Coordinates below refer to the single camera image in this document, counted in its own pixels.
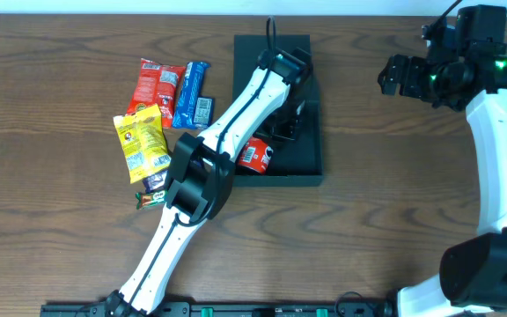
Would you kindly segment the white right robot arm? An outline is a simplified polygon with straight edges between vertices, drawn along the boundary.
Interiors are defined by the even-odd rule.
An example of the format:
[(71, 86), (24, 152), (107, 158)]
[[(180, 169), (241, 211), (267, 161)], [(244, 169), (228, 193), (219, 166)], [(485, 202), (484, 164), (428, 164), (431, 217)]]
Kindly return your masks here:
[(448, 248), (435, 276), (397, 290), (392, 316), (507, 312), (507, 10), (451, 5), (422, 27), (425, 57), (393, 55), (378, 75), (385, 95), (464, 112), (474, 138), (480, 214), (474, 238)]

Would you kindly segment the red Pringles can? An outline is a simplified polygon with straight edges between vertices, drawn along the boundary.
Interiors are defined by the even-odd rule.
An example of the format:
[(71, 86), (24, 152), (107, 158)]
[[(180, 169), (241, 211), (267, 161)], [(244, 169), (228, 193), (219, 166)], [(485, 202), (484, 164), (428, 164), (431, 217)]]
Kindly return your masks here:
[(268, 144), (252, 136), (244, 145), (237, 165), (248, 172), (263, 175), (267, 172), (273, 155), (274, 150)]

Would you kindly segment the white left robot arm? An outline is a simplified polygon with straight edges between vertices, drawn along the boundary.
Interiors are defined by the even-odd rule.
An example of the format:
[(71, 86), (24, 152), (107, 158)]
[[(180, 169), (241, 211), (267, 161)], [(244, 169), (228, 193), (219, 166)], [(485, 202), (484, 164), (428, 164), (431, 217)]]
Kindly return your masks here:
[(312, 75), (301, 48), (262, 52), (244, 91), (199, 136), (177, 141), (166, 176), (160, 223), (130, 279), (105, 301), (107, 316), (148, 316), (162, 303), (167, 283), (189, 241), (227, 201), (236, 160), (251, 136), (269, 143), (295, 138)]

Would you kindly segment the yellow snack bag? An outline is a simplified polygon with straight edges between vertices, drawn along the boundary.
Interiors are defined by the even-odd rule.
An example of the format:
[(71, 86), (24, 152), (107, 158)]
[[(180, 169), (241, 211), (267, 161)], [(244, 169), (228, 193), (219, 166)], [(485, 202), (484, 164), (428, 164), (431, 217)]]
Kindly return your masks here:
[(134, 114), (117, 115), (113, 121), (131, 183), (168, 168), (171, 157), (158, 105), (146, 107)]

